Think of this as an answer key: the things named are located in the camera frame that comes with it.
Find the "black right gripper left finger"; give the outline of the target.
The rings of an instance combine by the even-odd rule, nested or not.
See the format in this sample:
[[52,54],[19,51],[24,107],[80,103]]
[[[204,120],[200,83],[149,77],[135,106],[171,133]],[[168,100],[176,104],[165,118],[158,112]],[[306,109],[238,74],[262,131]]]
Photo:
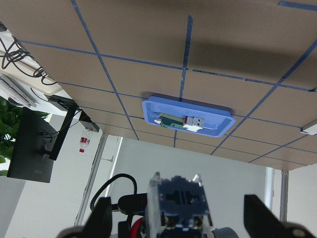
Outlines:
[[91,212],[84,228],[84,238],[109,238],[112,230],[110,197],[102,197]]

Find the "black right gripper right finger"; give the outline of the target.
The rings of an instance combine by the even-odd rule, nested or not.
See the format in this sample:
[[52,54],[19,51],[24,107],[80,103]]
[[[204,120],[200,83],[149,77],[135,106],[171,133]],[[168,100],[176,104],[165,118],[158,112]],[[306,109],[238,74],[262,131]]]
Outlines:
[[244,227],[251,238],[289,238],[287,229],[253,194],[244,196]]

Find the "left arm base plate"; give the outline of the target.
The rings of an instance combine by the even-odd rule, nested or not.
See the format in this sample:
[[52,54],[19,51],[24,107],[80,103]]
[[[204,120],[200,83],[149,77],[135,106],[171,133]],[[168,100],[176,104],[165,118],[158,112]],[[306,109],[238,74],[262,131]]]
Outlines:
[[301,129],[301,133],[308,135],[316,135],[317,134],[317,121],[313,121]]

